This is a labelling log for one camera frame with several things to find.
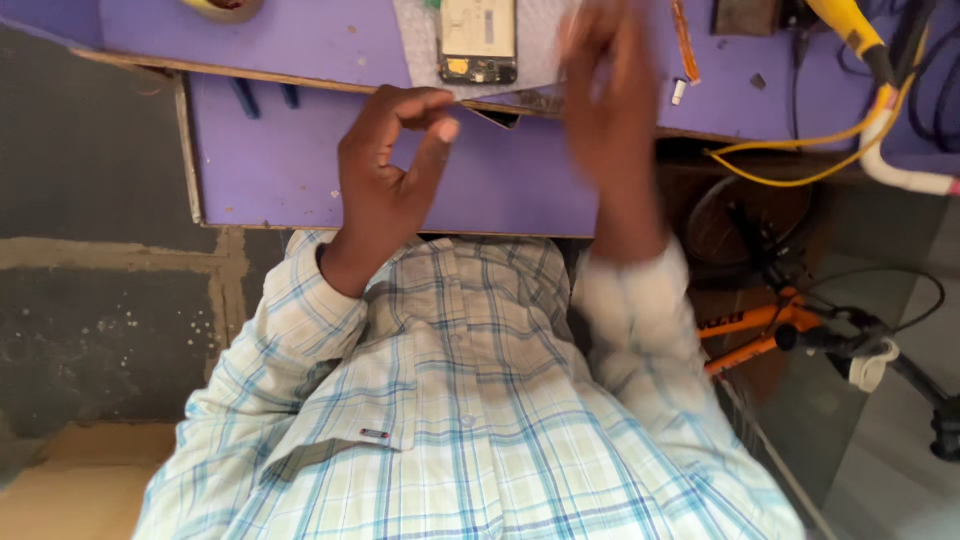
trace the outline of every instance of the small white component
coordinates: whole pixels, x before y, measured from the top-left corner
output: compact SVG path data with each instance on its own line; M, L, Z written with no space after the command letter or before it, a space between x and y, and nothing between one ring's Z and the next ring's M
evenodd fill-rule
M686 81L683 79L677 79L677 85L673 87L673 98L670 99L670 103L674 107L680 104L680 100L684 98L684 92L686 92Z

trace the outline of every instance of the man's right hand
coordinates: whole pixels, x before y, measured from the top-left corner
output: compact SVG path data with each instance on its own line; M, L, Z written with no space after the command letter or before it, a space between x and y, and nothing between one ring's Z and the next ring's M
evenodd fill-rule
M568 17L558 38L567 143L600 195L593 253L619 264L656 257L666 232L653 174L658 81L645 27L628 2L606 2ZM606 59L610 74L594 99Z

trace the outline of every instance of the man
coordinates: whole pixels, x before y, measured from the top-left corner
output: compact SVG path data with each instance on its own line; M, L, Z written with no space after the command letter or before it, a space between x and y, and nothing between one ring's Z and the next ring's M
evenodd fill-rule
M703 373L655 193L641 26L575 20L565 123L600 199L572 295L591 362L548 240L410 240L459 126L447 92L381 88L340 144L344 227L290 242L190 398L138 538L802 536ZM409 172L389 164L401 128L426 130Z

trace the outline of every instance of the blue and white checkered shirt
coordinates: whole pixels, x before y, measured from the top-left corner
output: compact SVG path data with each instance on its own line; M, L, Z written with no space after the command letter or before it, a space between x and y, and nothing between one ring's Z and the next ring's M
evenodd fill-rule
M721 412L676 246L586 260L544 239L411 244L362 300L297 233L187 404L136 538L801 538Z

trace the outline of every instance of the white tube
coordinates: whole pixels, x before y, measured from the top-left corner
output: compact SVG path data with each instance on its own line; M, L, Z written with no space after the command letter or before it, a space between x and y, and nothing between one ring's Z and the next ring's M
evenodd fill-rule
M874 140L883 126L890 120L893 114L891 109L885 108L877 115L872 124L860 135L860 148L862 149L870 141ZM931 195L960 195L960 180L945 174L925 173L920 171L907 171L898 169L887 164L880 154L880 146L883 141L875 144L866 154L860 157L860 166L864 172L881 184L900 187L908 191L917 193L928 193Z

